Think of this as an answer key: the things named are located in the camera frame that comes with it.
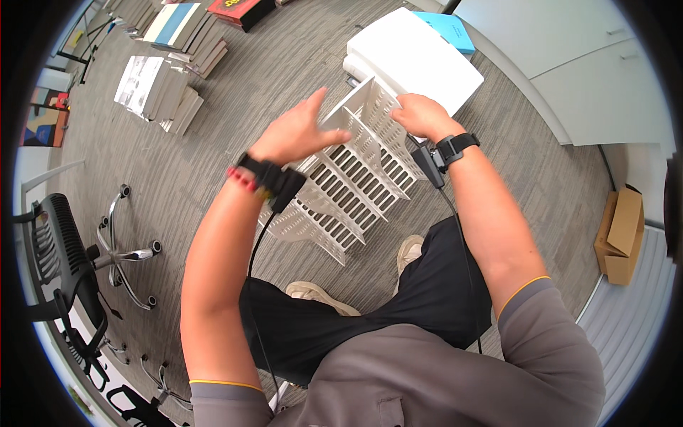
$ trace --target white rack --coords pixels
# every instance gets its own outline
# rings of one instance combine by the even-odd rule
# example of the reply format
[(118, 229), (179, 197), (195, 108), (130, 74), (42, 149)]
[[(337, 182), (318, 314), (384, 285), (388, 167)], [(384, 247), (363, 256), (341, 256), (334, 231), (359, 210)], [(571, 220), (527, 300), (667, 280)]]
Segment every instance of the white rack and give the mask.
[[(325, 130), (347, 129), (347, 144), (328, 147), (302, 161), (309, 177), (268, 231), (280, 240), (311, 240), (344, 265), (344, 252), (418, 179), (426, 179), (405, 147), (406, 131), (389, 117), (398, 101), (375, 81), (364, 80), (323, 120)], [(261, 211), (263, 225), (270, 216)]]

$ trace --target beige sneaker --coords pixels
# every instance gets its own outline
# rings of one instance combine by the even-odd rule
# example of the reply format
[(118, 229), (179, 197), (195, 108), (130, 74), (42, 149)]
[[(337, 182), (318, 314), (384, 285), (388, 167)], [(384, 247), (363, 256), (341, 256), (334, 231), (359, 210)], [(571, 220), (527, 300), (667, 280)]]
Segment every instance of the beige sneaker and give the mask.
[[(403, 243), (401, 243), (401, 246), (398, 248), (398, 254), (396, 255), (396, 267), (398, 267), (399, 279), (401, 274), (403, 274), (403, 270), (406, 269), (406, 266), (417, 258), (420, 258), (422, 255), (422, 243), (424, 243), (424, 241), (424, 237), (413, 234), (412, 236), (408, 236), (406, 240), (403, 240)], [(394, 295), (398, 293), (398, 282), (399, 281), (397, 280), (396, 287), (393, 290)]]
[(313, 299), (331, 305), (342, 316), (360, 316), (361, 313), (348, 304), (330, 297), (321, 287), (309, 281), (295, 281), (287, 285), (285, 293), (292, 298)]

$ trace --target shirt sleeve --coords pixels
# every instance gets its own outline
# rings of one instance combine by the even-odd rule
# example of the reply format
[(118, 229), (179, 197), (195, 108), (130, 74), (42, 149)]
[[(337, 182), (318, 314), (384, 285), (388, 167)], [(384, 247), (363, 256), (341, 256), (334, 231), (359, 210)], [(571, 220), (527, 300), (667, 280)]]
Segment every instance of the shirt sleeve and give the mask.
[(499, 317), (508, 363), (562, 390), (567, 402), (597, 421), (604, 402), (602, 363), (548, 278), (519, 290)]
[(273, 419), (262, 391), (242, 385), (191, 383), (195, 427), (265, 427)]

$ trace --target shirt pocket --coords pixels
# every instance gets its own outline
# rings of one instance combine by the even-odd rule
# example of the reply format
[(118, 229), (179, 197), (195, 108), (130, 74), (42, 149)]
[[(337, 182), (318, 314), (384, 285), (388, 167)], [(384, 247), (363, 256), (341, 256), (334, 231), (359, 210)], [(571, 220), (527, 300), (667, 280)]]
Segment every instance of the shirt pocket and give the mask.
[(377, 406), (380, 411), (380, 427), (405, 427), (400, 396), (381, 399)]

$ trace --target yellow trim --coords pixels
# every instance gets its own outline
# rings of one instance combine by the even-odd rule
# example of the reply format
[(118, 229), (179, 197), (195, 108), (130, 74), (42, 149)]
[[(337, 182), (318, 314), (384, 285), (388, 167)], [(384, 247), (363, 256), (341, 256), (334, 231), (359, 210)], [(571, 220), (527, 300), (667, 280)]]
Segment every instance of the yellow trim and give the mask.
[(190, 384), (192, 383), (209, 383), (209, 384), (225, 384), (225, 385), (239, 385), (240, 387), (249, 387), (254, 390), (258, 390), (260, 392), (263, 392), (260, 388), (256, 387), (255, 385), (251, 384), (244, 384), (244, 383), (233, 383), (231, 381), (216, 381), (216, 380), (190, 380)]
[(526, 288), (527, 285), (532, 284), (533, 282), (535, 282), (535, 281), (537, 281), (537, 280), (539, 280), (539, 279), (550, 279), (550, 276), (538, 276), (538, 277), (536, 277), (535, 279), (529, 280), (527, 283), (524, 284), (524, 286), (522, 286), (521, 288), (517, 289), (517, 290), (515, 291), (515, 293), (512, 294), (512, 296), (511, 296), (510, 298), (507, 299), (507, 301), (505, 302), (505, 304), (503, 304), (503, 308), (501, 308), (501, 313), (503, 312), (503, 310), (505, 310), (505, 306), (507, 305), (507, 303), (509, 303), (510, 300), (513, 299), (514, 296), (517, 295), (517, 294), (519, 293), (519, 291), (521, 291), (522, 289)]

